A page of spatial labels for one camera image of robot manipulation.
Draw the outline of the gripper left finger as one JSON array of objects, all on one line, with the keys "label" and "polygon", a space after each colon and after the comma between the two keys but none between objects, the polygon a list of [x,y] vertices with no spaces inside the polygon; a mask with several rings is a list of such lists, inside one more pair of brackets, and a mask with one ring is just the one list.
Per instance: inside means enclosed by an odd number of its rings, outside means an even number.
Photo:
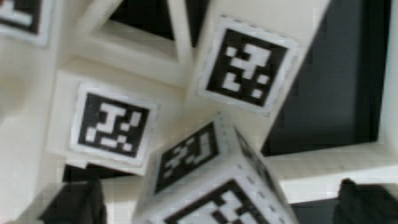
[{"label": "gripper left finger", "polygon": [[45,224],[107,224],[103,187],[98,179],[64,185],[39,220]]}]

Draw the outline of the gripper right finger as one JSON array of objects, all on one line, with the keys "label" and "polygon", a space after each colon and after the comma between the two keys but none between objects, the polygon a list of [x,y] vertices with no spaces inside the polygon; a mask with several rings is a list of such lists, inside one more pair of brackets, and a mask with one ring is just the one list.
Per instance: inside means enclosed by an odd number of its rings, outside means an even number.
[{"label": "gripper right finger", "polygon": [[398,184],[341,181],[333,223],[398,224]]}]

